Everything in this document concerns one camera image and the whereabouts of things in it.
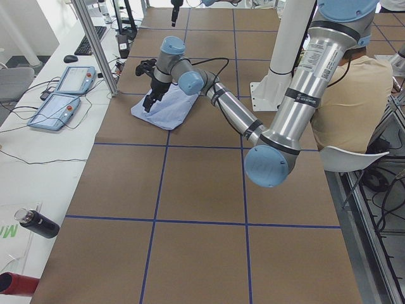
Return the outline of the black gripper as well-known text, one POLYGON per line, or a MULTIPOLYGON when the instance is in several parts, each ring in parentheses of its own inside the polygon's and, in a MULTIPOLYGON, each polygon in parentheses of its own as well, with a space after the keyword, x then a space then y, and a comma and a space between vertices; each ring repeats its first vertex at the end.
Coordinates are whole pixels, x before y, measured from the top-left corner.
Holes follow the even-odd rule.
POLYGON ((146 95, 143 101, 143 108, 146 113, 151 111, 153 104, 157 101, 161 101, 163 96, 168 92, 170 88, 169 82, 161 82, 157 79, 151 80, 151 93, 146 95))
POLYGON ((172 27, 175 27, 177 23, 179 8, 183 5, 183 0, 171 0, 171 4, 173 5, 171 13, 171 25, 172 27))

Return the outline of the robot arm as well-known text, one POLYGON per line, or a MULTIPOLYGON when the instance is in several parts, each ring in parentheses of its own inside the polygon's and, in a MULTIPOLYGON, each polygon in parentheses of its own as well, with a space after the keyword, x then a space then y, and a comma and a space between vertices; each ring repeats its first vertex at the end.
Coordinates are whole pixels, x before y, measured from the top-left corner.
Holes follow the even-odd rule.
MULTIPOLYGON (((200 3, 205 6, 212 6, 214 3, 224 2, 230 3, 233 6, 236 6, 240 3, 240 0, 201 0, 200 3)), ((171 13, 171 26, 175 27, 177 23, 178 14, 180 12, 180 8, 183 5, 184 0, 171 0, 171 4, 173 5, 172 13, 171 13)))
POLYGON ((268 74, 251 85, 252 110, 217 74, 198 69, 185 57, 183 40, 165 37, 159 56, 135 70, 151 79, 143 109, 151 111, 172 84, 188 96, 203 94, 252 142, 244 161, 248 178, 275 187, 293 170, 302 133, 344 53, 369 43, 376 7, 376 1, 287 1, 268 74))

